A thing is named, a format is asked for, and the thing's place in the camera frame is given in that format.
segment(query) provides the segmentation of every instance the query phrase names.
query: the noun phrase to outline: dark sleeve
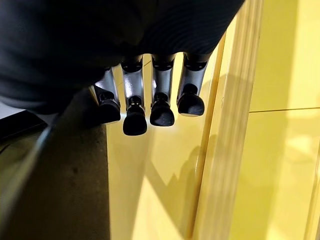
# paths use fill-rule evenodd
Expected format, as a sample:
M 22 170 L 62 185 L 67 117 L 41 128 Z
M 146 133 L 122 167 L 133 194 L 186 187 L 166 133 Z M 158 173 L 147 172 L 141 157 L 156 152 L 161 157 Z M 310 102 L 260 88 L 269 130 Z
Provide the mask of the dark sleeve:
M 41 114 L 64 108 L 120 62 L 120 46 L 139 43 L 155 2 L 0 0 L 0 101 Z

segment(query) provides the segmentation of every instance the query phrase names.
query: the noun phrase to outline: yellow wall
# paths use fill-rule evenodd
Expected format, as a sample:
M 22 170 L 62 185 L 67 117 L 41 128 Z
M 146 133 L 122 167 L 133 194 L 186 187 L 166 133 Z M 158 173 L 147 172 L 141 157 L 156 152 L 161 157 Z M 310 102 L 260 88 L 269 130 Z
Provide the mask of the yellow wall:
M 231 240 L 315 239 L 318 205 L 306 224 L 320 143 L 319 10 L 318 0 L 264 1 Z

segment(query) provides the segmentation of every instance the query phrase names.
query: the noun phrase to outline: wooden edge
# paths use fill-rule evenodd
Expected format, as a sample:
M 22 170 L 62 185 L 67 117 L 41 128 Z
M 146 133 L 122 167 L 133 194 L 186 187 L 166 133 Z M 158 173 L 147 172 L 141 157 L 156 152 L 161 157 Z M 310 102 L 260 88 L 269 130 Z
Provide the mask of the wooden edge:
M 304 230 L 304 240 L 320 239 L 320 216 L 317 212 L 317 206 L 320 203 L 320 142 L 318 147 L 318 155 L 315 165 L 312 192 L 309 204 L 308 217 L 306 220 L 305 230 Z
M 213 76 L 210 83 L 210 89 L 209 89 L 209 96 L 208 96 L 208 105 L 207 105 L 207 113 L 205 115 L 205 121 L 204 121 L 204 127 L 203 127 L 203 133 L 201 138 L 201 144 L 200 144 L 200 150 L 199 150 L 199 157 L 197 159 L 197 166 L 195 170 L 195 194 L 193 199 L 193 212 L 191 213 L 190 217 L 190 223 L 188 229 L 187 236 L 191 237 L 193 234 L 193 230 L 195 227 L 195 218 L 197 214 L 197 206 L 199 202 L 199 195 L 200 195 L 200 188 L 201 188 L 201 182 L 202 182 L 202 176 L 204 171 L 204 164 L 206 159 L 206 152 L 210 137 L 210 129 L 211 129 L 211 123 L 212 118 L 214 114 L 214 107 L 216 103 L 216 96 L 217 96 L 217 90 L 218 90 L 218 84 L 219 84 L 219 78 L 220 78 L 220 70 L 222 65 L 222 58 L 224 54 L 224 48 L 225 48 L 225 42 L 226 42 L 226 33 L 223 34 L 219 45 L 218 45 L 218 51 L 215 59 L 214 64 L 214 70 L 213 70 Z
M 195 218 L 193 239 L 227 240 L 255 78 L 263 0 L 247 0 L 236 29 L 212 159 L 208 153 Z

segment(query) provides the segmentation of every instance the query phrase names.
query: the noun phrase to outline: black fabric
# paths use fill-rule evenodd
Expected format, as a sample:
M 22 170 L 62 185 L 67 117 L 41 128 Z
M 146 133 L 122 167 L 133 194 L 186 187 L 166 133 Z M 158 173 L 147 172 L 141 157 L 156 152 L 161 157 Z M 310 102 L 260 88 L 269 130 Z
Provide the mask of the black fabric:
M 0 101 L 49 114 L 123 56 L 207 54 L 244 0 L 0 0 Z

